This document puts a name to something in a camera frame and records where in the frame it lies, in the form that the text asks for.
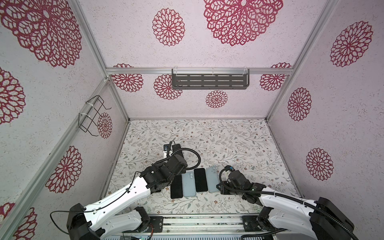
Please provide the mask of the light blue phone case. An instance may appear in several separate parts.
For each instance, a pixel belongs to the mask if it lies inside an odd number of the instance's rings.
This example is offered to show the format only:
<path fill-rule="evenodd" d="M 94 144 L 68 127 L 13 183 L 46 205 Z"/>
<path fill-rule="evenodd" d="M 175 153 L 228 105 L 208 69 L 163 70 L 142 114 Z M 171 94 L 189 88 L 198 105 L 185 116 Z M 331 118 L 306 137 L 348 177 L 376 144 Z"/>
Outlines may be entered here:
<path fill-rule="evenodd" d="M 219 172 L 217 166 L 211 166 L 206 169 L 206 178 L 208 185 L 208 192 L 215 193 L 220 190 L 217 189 L 217 185 L 220 183 L 219 181 Z"/>
<path fill-rule="evenodd" d="M 182 174 L 183 195 L 185 198 L 196 196 L 195 174 L 193 171 Z"/>

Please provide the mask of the black phone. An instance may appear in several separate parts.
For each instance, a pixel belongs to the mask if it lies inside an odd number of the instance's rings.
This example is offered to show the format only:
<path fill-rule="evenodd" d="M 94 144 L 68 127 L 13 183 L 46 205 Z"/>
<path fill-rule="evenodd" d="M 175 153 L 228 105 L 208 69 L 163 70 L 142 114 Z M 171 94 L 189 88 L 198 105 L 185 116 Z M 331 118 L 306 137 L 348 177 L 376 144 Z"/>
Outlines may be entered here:
<path fill-rule="evenodd" d="M 182 176 L 175 176 L 171 184 L 171 199 L 180 199 L 184 196 L 183 194 L 183 182 Z"/>

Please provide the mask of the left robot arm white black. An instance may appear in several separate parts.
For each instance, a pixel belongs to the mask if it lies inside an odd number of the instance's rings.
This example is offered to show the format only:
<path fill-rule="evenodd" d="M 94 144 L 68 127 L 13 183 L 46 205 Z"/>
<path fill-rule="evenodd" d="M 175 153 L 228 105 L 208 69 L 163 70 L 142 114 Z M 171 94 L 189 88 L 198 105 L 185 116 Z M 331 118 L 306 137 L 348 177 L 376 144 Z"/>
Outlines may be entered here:
<path fill-rule="evenodd" d="M 170 186 L 188 164 L 180 155 L 146 168 L 131 183 L 93 204 L 70 208 L 67 229 L 72 240 L 102 240 L 117 233 L 140 233 L 148 229 L 151 218 L 143 207 L 127 214 L 122 210 Z"/>

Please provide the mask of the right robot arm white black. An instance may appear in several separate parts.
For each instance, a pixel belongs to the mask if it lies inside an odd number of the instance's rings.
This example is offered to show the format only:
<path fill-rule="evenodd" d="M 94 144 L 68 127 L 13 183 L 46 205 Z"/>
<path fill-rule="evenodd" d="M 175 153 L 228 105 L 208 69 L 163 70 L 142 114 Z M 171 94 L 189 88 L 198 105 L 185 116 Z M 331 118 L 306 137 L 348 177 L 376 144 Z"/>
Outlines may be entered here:
<path fill-rule="evenodd" d="M 262 207 L 257 215 L 260 237 L 284 231 L 303 234 L 314 240 L 356 240 L 355 225 L 330 200 L 308 200 L 288 196 L 264 184 L 250 182 L 240 171 L 226 166 L 220 171 L 217 189 L 222 195 L 238 195 Z"/>

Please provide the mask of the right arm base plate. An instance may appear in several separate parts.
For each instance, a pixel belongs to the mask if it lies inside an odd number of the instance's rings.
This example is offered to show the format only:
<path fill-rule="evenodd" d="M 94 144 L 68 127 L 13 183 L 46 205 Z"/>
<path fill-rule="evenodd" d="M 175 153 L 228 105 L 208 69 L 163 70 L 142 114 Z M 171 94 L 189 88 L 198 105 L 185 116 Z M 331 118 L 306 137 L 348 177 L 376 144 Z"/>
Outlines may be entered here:
<path fill-rule="evenodd" d="M 268 219 L 263 216 L 249 215 L 242 216 L 243 227 L 245 232 L 260 232 L 268 231 L 271 228 Z"/>

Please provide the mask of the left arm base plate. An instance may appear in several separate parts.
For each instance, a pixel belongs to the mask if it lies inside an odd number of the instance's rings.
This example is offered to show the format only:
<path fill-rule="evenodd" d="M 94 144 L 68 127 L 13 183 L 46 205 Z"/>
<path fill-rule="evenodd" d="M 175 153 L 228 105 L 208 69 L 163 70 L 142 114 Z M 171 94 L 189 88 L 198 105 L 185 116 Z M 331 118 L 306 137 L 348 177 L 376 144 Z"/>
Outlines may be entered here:
<path fill-rule="evenodd" d="M 147 226 L 139 227 L 138 230 L 133 231 L 123 231 L 124 234 L 127 233 L 162 233 L 164 226 L 164 217 L 163 216 L 155 216 L 150 217 L 150 221 Z"/>

